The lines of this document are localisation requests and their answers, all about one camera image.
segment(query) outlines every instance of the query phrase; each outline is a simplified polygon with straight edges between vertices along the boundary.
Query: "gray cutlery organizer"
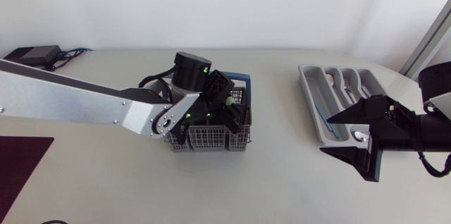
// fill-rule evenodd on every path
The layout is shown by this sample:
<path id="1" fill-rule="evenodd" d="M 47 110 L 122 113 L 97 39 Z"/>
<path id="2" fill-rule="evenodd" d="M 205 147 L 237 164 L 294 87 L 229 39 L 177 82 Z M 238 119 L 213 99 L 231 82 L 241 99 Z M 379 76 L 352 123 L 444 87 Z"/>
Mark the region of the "gray cutlery organizer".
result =
<path id="1" fill-rule="evenodd" d="M 354 104 L 352 96 L 358 101 L 361 97 L 386 95 L 374 74 L 365 68 L 303 65 L 299 66 L 299 73 L 299 82 L 313 115 L 321 143 L 325 147 L 367 148 L 368 142 L 358 140 L 354 132 L 369 135 L 368 125 L 330 124 L 335 131 L 334 134 L 329 130 L 319 110 L 326 118 L 330 118 L 352 106 Z M 332 75 L 333 84 L 328 81 L 327 74 Z M 349 91 L 345 90 L 345 79 L 348 79 Z"/>

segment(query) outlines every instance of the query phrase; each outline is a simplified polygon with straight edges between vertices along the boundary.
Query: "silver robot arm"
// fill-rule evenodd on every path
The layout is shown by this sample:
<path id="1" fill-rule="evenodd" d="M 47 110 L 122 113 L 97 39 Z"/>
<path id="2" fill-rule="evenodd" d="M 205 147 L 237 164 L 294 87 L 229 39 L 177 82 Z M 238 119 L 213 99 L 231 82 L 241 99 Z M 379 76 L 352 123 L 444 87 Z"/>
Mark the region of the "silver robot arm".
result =
<path id="1" fill-rule="evenodd" d="M 161 97 L 168 87 L 172 103 Z M 0 116 L 120 125 L 157 139 L 185 118 L 201 93 L 191 90 L 159 81 L 117 90 L 0 60 Z"/>

